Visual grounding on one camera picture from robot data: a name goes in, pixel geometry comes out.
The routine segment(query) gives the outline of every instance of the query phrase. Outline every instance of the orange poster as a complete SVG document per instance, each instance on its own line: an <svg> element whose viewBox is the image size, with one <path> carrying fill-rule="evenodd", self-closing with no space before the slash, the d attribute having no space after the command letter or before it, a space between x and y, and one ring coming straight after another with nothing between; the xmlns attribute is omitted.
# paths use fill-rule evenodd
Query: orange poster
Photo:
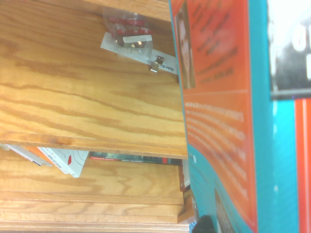
<svg viewBox="0 0 311 233"><path fill-rule="evenodd" d="M247 0L172 0L188 143L257 232Z"/></svg>

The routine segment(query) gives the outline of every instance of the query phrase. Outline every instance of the white paper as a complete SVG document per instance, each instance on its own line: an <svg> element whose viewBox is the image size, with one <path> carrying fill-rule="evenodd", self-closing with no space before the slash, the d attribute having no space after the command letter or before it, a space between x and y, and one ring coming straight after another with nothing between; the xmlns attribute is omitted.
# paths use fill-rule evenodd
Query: white paper
<svg viewBox="0 0 311 233"><path fill-rule="evenodd" d="M103 41L102 41L102 44L101 44L101 48L105 49L105 50L108 50L108 51L111 51L111 52L118 53L118 48L114 45L112 36L108 32L105 32L105 35L104 35L104 38L103 38ZM160 52L158 50L152 50L151 61L155 62L158 56L164 58L163 64L159 66L160 69L168 71L168 72L173 73L173 74L177 74L176 57L170 56L170 55L168 55L166 53L163 53L163 52ZM130 54L129 54L128 57L132 58L132 59L134 59L136 61L148 64L150 66L151 66L151 63L152 63L151 61L147 61L145 59L133 58L133 57L130 56Z"/></svg>
<svg viewBox="0 0 311 233"><path fill-rule="evenodd" d="M123 37L125 43L135 43L139 41L152 41L151 35L135 35L135 36L125 36Z"/></svg>

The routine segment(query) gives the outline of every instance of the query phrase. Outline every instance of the wooden panel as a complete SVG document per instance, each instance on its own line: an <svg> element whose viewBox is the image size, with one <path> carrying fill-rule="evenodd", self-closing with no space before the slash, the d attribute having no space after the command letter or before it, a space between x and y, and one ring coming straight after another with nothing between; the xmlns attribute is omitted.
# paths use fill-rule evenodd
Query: wooden panel
<svg viewBox="0 0 311 233"><path fill-rule="evenodd" d="M182 224L146 224L146 223L46 223L23 222L12 225L11 222L0 222L0 231L33 231L41 233L52 232L115 232L115 233L188 233L188 225Z"/></svg>
<svg viewBox="0 0 311 233"><path fill-rule="evenodd" d="M1 212L58 214L58 215L114 215L114 216L178 216L182 206L107 204L50 201L0 200Z"/></svg>
<svg viewBox="0 0 311 233"><path fill-rule="evenodd" d="M170 223L176 224L176 216L119 216L119 215L70 215L70 214L43 214L43 213L15 213L0 212L1 221L50 221L50 222L115 222L115 223Z"/></svg>
<svg viewBox="0 0 311 233"><path fill-rule="evenodd" d="M1 143L186 158L176 76L101 49L102 17L1 0L0 21Z"/></svg>
<svg viewBox="0 0 311 233"><path fill-rule="evenodd" d="M103 6L135 12L140 15L171 21L168 0L37 0L102 15Z"/></svg>
<svg viewBox="0 0 311 233"><path fill-rule="evenodd" d="M0 150L0 229L54 224L177 223L178 167L87 159L80 178Z"/></svg>
<svg viewBox="0 0 311 233"><path fill-rule="evenodd" d="M139 201L138 197L142 197L141 203L144 204L159 204L164 201L167 204L180 205L183 202L183 194L179 191L177 166L87 159L80 178L75 179L63 174L55 166L37 166L13 151L2 150L0 190L3 200L7 200L5 194L22 192L25 193L24 197L13 194L12 198L55 198L52 200L57 201L68 201L68 198L81 201L85 198L85 201L94 201L94 198L101 196L99 202L104 203L107 196L107 203L116 203L117 200L119 203L126 203L134 196L137 198L133 201Z"/></svg>
<svg viewBox="0 0 311 233"><path fill-rule="evenodd" d="M88 195L67 193L39 193L39 192L10 192L1 191L0 200L23 200L23 201L60 201L60 202L83 202L83 203L110 203L110 204L142 204L142 205L183 205L182 199L170 197L149 196L114 196L114 195Z"/></svg>

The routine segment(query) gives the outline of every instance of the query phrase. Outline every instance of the shelf board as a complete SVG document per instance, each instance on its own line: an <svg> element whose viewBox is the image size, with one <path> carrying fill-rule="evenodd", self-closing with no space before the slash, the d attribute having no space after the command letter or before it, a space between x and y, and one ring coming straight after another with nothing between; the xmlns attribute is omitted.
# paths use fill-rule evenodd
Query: shelf board
<svg viewBox="0 0 311 233"><path fill-rule="evenodd" d="M87 159L81 176L73 178L56 166L37 166L0 150L0 177L2 230L17 225L27 230L27 224L38 224L36 230L76 224L176 224L183 211L178 166Z"/></svg>
<svg viewBox="0 0 311 233"><path fill-rule="evenodd" d="M102 15L103 7L112 7L143 16L171 21L168 0L35 0L57 6Z"/></svg>
<svg viewBox="0 0 311 233"><path fill-rule="evenodd" d="M176 75L100 48L100 16L0 1L0 142L186 158ZM172 32L154 48L174 55Z"/></svg>

